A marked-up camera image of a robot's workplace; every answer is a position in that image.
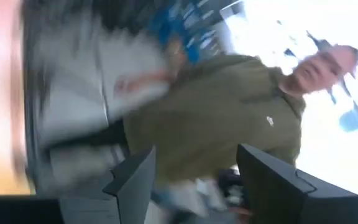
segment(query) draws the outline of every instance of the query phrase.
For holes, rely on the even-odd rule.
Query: orange wall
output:
[[[13,166],[13,155],[24,152],[19,3],[0,0],[0,194],[30,193]]]

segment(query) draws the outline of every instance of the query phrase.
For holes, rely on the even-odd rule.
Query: olive green jacket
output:
[[[157,183],[227,169],[239,143],[295,164],[305,102],[278,89],[280,69],[226,55],[179,77],[167,96],[124,119],[132,152],[156,146]]]

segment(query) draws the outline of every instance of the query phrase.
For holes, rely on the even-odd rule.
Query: white logo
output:
[[[273,118],[267,116],[266,120],[268,121],[268,123],[271,125],[271,127],[274,127],[274,122],[273,122]]]

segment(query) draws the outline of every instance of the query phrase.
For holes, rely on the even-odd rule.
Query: green jacket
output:
[[[213,175],[236,164],[239,143],[295,165],[303,99],[284,94],[278,68],[225,55],[184,70],[169,94],[124,119],[132,152],[157,148],[157,183]]]

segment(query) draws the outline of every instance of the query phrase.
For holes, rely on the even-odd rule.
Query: jacket logo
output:
[[[273,122],[273,118],[267,116],[266,120],[268,121],[268,123],[271,125],[271,127],[274,127],[274,122]]]

